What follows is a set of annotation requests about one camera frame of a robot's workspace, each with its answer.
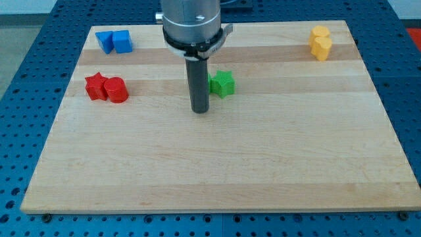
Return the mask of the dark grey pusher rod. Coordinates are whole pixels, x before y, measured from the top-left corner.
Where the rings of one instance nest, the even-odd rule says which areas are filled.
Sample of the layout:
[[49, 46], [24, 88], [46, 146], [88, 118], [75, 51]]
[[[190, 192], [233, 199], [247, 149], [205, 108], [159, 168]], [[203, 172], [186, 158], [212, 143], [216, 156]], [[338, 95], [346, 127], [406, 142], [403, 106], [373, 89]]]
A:
[[209, 83], [207, 60], [186, 60], [187, 82], [191, 110], [195, 113], [206, 113], [209, 109]]

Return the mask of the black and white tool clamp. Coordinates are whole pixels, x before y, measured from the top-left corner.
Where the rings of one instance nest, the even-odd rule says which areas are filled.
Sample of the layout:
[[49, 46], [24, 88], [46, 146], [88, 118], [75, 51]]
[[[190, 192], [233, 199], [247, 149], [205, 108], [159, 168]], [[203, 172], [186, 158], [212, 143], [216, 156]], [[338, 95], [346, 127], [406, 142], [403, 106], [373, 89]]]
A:
[[219, 29], [217, 34], [211, 39], [201, 43], [178, 42], [172, 39], [164, 29], [162, 29], [162, 32], [165, 44], [173, 54], [189, 61], [204, 61], [222, 48], [226, 38], [233, 30], [234, 25], [229, 23], [224, 28]]

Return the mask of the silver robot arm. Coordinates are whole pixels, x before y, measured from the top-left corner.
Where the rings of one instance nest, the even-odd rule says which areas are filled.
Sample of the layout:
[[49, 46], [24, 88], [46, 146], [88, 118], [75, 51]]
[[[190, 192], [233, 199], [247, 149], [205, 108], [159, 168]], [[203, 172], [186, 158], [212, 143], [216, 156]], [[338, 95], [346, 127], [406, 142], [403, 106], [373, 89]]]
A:
[[221, 25], [219, 0], [161, 0], [155, 19], [162, 24], [165, 43], [186, 62], [191, 110], [209, 109], [208, 59], [233, 32], [233, 25]]

